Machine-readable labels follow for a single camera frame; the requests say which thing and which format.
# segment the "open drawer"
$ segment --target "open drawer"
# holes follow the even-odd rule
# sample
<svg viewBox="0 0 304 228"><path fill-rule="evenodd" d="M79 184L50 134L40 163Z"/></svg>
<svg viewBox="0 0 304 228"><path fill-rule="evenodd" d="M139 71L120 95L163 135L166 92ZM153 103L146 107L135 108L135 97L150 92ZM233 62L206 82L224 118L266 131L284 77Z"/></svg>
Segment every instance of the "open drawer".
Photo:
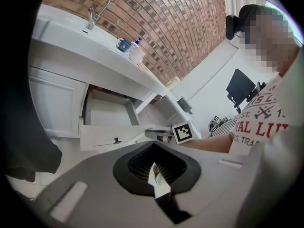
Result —
<svg viewBox="0 0 304 228"><path fill-rule="evenodd" d="M135 143L154 125L140 125L130 99L90 90L85 106L84 125L80 126L82 151L115 150Z"/></svg>

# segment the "drawer handle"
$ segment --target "drawer handle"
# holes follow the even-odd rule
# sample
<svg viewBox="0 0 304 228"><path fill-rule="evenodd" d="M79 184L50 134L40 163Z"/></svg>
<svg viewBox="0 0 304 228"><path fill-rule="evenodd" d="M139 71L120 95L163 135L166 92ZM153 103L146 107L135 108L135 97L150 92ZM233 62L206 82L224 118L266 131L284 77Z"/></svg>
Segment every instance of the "drawer handle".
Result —
<svg viewBox="0 0 304 228"><path fill-rule="evenodd" d="M115 143L113 143L113 144L121 143L121 141L118 141L118 138L114 138L114 140L115 140Z"/></svg>

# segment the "white t-shirt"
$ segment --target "white t-shirt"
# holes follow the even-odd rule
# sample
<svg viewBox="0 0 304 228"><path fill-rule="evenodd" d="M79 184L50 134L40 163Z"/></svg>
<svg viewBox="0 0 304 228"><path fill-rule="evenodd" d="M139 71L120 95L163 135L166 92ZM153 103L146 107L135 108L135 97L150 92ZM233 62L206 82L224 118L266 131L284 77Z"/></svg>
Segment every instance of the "white t-shirt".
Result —
<svg viewBox="0 0 304 228"><path fill-rule="evenodd" d="M288 120L273 95L281 80L277 75L242 110L231 131L234 138L229 153L248 155L252 145L288 128Z"/></svg>

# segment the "white handle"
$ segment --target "white handle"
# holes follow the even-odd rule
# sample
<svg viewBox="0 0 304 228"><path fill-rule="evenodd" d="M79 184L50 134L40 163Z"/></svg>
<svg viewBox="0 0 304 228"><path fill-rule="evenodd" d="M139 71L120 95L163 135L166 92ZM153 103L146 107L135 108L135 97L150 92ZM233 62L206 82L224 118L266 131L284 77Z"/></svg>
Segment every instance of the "white handle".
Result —
<svg viewBox="0 0 304 228"><path fill-rule="evenodd" d="M123 40L124 40L124 39L119 38L119 39L117 40L117 42L116 42L116 46L119 47L119 43L120 43L121 41L123 41Z"/></svg>

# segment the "person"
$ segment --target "person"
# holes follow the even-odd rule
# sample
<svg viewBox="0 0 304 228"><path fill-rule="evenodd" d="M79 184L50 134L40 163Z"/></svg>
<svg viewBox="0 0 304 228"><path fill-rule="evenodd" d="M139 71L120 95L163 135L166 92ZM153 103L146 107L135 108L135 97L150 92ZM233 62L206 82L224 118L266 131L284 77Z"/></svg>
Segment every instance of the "person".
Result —
<svg viewBox="0 0 304 228"><path fill-rule="evenodd" d="M245 5L239 15L243 24L240 31L245 39L245 48L254 48L256 55L278 74L242 110L230 133L192 140L182 143L182 146L248 155L254 144L266 142L276 133L288 128L288 118L282 112L273 92L292 65L303 64L303 50L288 30L283 15L275 9Z"/></svg>

